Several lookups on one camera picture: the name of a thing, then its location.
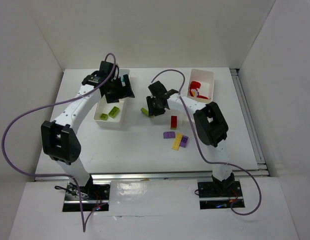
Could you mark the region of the red studded lego brick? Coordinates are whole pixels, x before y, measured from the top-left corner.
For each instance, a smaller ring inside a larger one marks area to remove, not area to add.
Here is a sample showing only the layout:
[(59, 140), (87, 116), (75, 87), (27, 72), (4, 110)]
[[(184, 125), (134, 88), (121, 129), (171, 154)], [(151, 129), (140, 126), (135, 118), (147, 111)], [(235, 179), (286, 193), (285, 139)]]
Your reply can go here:
[(200, 99), (211, 100), (210, 97), (207, 97), (207, 96), (204, 96), (204, 95), (198, 95), (197, 97), (200, 98)]

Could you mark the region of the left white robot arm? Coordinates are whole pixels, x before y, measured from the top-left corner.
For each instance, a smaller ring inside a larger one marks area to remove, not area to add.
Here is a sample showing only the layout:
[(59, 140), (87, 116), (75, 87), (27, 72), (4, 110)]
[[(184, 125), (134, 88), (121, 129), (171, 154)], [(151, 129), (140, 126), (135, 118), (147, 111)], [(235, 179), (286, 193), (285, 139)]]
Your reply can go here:
[(75, 100), (54, 120), (44, 121), (41, 125), (43, 152), (57, 162), (68, 175), (72, 188), (80, 190), (82, 195), (89, 196), (98, 187), (80, 160), (82, 147), (77, 138), (80, 125), (102, 98), (108, 104), (114, 104), (134, 96), (129, 72), (104, 60), (99, 70), (83, 79)]

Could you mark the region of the lime and white lego base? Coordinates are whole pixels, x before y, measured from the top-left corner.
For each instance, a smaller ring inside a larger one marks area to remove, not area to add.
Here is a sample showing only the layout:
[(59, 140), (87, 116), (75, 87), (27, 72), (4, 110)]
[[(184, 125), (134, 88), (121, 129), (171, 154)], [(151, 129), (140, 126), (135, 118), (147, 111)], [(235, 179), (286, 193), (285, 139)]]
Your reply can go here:
[(149, 118), (151, 117), (151, 115), (149, 114), (149, 111), (146, 108), (142, 107), (140, 110), (147, 117), (149, 117)]

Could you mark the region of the red oval lego piece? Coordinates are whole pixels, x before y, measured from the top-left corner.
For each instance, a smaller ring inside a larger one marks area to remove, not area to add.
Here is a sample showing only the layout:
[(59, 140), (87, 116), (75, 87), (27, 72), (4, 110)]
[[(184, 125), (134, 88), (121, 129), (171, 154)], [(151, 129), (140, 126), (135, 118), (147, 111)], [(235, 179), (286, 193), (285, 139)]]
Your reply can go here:
[(191, 97), (195, 97), (197, 98), (199, 96), (199, 88), (198, 87), (194, 87), (194, 86), (191, 86), (189, 88), (189, 95)]

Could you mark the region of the small lime green lego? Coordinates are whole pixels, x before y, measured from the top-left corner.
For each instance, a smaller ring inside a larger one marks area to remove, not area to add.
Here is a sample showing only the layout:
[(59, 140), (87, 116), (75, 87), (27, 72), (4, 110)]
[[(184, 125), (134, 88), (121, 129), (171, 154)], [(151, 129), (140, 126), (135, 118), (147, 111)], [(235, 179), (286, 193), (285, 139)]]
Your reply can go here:
[(108, 115), (106, 113), (102, 113), (99, 118), (102, 120), (102, 121), (107, 121), (108, 120)]

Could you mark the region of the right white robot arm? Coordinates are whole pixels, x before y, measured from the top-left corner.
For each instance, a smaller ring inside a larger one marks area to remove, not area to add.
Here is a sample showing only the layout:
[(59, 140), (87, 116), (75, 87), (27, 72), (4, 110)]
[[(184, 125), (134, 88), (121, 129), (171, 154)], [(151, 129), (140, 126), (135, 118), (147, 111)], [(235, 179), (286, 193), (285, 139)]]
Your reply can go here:
[(209, 163), (212, 167), (212, 181), (216, 192), (229, 190), (235, 181), (232, 169), (227, 166), (226, 138), (228, 124), (215, 102), (203, 103), (184, 95), (177, 90), (167, 90), (156, 81), (148, 86), (151, 95), (146, 97), (149, 116), (163, 115), (166, 110), (175, 110), (187, 115), (191, 129), (195, 131), (198, 143), (208, 146), (213, 154)]

